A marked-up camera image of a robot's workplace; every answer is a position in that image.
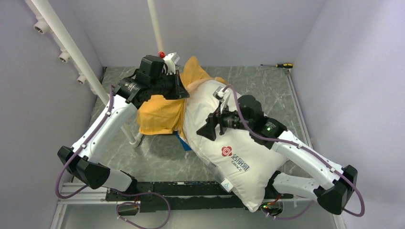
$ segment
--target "blue object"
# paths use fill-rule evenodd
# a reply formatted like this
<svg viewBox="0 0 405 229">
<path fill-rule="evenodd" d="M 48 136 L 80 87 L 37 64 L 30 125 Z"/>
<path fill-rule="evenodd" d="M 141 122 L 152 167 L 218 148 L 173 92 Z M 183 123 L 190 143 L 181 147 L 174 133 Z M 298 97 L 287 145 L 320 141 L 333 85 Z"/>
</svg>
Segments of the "blue object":
<svg viewBox="0 0 405 229">
<path fill-rule="evenodd" d="M 185 141 L 183 141 L 183 139 L 180 137 L 180 135 L 179 135 L 179 132 L 174 132 L 174 135 L 176 135 L 176 137 L 180 140 L 180 143 L 181 143 L 181 145 L 183 146 L 183 149 L 185 150 L 185 151 L 189 151 L 189 150 L 192 150 L 191 148 L 190 148 L 190 146 L 185 142 Z"/>
</svg>

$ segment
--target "white pillow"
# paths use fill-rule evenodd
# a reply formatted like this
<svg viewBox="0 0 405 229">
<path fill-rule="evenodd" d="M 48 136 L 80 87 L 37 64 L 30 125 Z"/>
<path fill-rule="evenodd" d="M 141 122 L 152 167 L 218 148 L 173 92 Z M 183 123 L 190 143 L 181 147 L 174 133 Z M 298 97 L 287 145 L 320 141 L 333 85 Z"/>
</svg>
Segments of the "white pillow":
<svg viewBox="0 0 405 229">
<path fill-rule="evenodd" d="M 223 182 L 223 187 L 233 186 L 231 190 L 254 212 L 263 202 L 269 179 L 287 158 L 254 142 L 246 130 L 228 128 L 224 135 L 219 135 L 218 125 L 215 141 L 196 134 L 208 114 L 218 107 L 213 93 L 219 86 L 224 84 L 209 80 L 190 94 L 183 131 L 191 149 L 214 172 L 216 181 Z M 230 111 L 236 110 L 232 95 L 228 105 Z"/>
</svg>

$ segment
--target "red logo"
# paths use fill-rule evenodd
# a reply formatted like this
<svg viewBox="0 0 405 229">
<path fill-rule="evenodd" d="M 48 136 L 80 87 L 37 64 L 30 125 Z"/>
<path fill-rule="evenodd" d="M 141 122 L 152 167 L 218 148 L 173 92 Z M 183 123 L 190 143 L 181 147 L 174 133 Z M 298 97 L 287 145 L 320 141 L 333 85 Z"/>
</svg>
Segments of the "red logo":
<svg viewBox="0 0 405 229">
<path fill-rule="evenodd" d="M 232 148 L 230 146 L 222 147 L 222 156 L 231 156 L 232 155 Z"/>
</svg>

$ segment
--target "screwdriver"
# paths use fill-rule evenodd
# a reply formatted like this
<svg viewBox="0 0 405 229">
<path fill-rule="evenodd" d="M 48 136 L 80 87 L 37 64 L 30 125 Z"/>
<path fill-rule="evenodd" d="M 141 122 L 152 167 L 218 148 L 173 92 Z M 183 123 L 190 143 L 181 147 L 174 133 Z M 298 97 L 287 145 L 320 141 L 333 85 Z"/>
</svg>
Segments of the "screwdriver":
<svg viewBox="0 0 405 229">
<path fill-rule="evenodd" d="M 286 68 L 286 69 L 292 68 L 291 63 L 279 63 L 276 65 L 261 64 L 260 66 L 269 66 L 269 67 Z"/>
</svg>

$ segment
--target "red knob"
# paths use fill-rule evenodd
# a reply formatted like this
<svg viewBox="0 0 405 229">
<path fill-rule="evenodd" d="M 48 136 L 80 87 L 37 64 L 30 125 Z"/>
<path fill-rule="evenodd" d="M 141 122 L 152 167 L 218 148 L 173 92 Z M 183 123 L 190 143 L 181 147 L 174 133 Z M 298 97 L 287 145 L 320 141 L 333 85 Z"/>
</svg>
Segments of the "red knob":
<svg viewBox="0 0 405 229">
<path fill-rule="evenodd" d="M 163 59 L 165 56 L 166 56 L 166 55 L 164 54 L 164 52 L 162 52 L 162 51 L 159 52 L 159 57 L 160 57 L 160 58 Z"/>
</svg>

